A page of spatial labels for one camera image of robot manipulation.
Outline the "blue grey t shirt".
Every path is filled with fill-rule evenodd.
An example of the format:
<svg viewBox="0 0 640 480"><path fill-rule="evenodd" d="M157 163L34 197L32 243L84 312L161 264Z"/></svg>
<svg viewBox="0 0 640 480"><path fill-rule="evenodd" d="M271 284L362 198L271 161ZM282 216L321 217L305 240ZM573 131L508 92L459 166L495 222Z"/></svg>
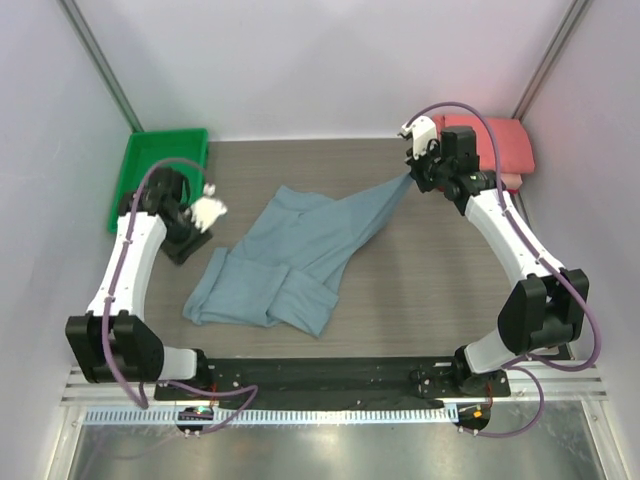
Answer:
<svg viewBox="0 0 640 480"><path fill-rule="evenodd" d="M411 184L404 174L341 199L280 187L233 248L215 249L184 317L321 336L351 257L388 224Z"/></svg>

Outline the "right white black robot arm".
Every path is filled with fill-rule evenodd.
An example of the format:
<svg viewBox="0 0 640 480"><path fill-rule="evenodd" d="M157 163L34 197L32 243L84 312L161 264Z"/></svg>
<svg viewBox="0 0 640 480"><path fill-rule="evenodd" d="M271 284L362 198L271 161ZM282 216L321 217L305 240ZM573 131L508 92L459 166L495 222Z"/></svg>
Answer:
<svg viewBox="0 0 640 480"><path fill-rule="evenodd" d="M506 363L578 339L584 312L580 301L589 281L545 250L505 197L501 179L480 168L476 133L469 126L437 129L428 117L402 126L411 141L406 163L418 189L440 190L483 235L512 286L496 328L456 350L451 383L460 394L480 395Z"/></svg>

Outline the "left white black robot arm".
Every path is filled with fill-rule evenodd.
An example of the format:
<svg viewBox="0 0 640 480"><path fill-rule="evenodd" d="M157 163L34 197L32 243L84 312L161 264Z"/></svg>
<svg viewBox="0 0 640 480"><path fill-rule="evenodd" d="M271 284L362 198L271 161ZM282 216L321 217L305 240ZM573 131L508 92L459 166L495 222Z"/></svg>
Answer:
<svg viewBox="0 0 640 480"><path fill-rule="evenodd" d="M197 192L195 201L189 199ZM146 174L118 203L116 239L101 285L82 315L68 318L65 335L90 383L177 381L188 398L212 387L200 349L163 344L146 324L145 298L158 253L181 265L212 237L211 226L225 214L214 185L196 189L171 166Z"/></svg>

